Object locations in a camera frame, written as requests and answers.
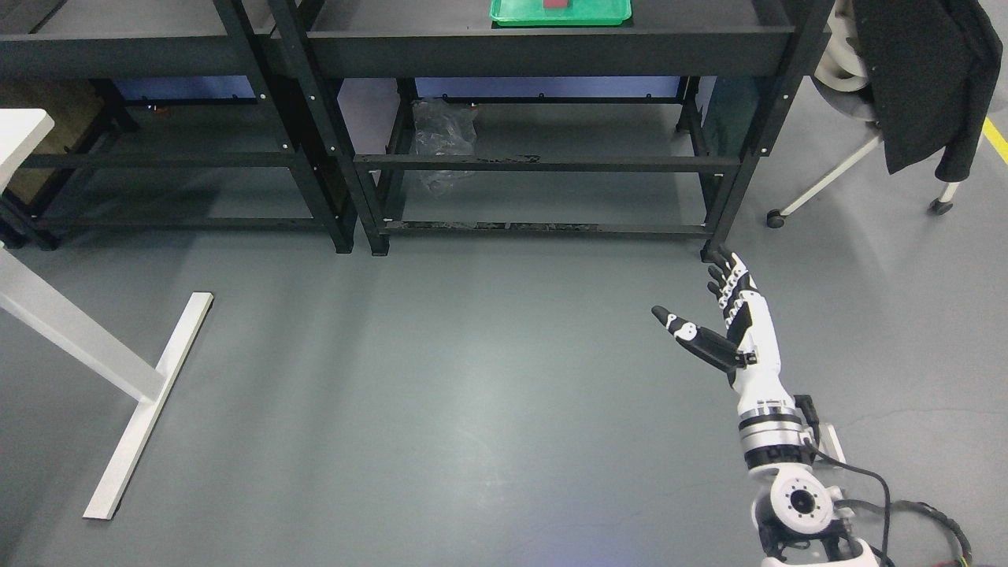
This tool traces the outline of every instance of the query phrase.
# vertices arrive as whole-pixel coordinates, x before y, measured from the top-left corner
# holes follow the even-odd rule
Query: green tray
[[[491,0],[498,25],[619,25],[630,17],[630,0],[569,0],[566,8],[543,8],[542,0]]]

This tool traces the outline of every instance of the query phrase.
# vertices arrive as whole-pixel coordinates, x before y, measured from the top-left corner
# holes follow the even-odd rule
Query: white table leg
[[[137,402],[157,398],[164,376],[7,250],[0,250],[0,308]]]
[[[126,431],[119,440],[115,453],[112,454],[109,466],[106,467],[105,474],[102,475],[102,480],[98,483],[91,502],[88,503],[88,508],[84,513],[85,518],[112,520],[112,516],[115,515],[126,484],[129,483],[133,469],[140,460],[140,454],[147,444],[150,432],[154,429],[161,408],[168,399],[175,377],[178,376],[178,370],[185,360],[185,355],[188,354],[190,347],[193,346],[193,341],[196,340],[196,335],[213,301],[214,296],[206,293],[196,293],[190,298],[174,332],[171,333],[171,338],[168,339],[167,346],[164,347],[164,353],[157,362],[158,373],[165,377],[164,385],[156,399],[143,400],[136,405],[136,411],[133,412],[133,417],[130,418]]]
[[[193,294],[155,369],[7,250],[0,249],[0,307],[137,401],[85,518],[111,520],[115,515],[213,301],[211,294]]]

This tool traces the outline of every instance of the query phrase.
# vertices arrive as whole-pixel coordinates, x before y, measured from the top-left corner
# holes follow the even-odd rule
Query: shelf top
[[[266,0],[243,0],[257,33],[273,28]],[[39,34],[81,38],[224,35],[211,0],[67,0]]]
[[[613,27],[501,28],[489,12],[490,0],[341,0],[326,2],[312,35],[688,33],[791,25],[781,0],[633,0],[633,17]]]

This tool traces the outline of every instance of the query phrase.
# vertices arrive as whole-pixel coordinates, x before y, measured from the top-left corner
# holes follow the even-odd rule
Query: yellow floor line
[[[990,118],[984,120],[984,135],[990,140],[991,145],[994,149],[998,150],[998,154],[1001,158],[1005,160],[1005,164],[1008,165],[1008,141],[1005,141],[1005,137],[1001,135],[997,127],[994,126],[994,122],[991,122]]]

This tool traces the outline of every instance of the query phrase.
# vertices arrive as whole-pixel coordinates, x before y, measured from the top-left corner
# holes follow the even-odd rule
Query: chair caster wheel
[[[950,209],[952,209],[952,202],[942,203],[937,199],[931,201],[930,206],[927,207],[927,210],[934,213],[935,215],[943,215],[948,213]]]
[[[770,228],[780,228],[784,226],[784,217],[780,214],[780,211],[774,209],[766,214],[766,226]]]

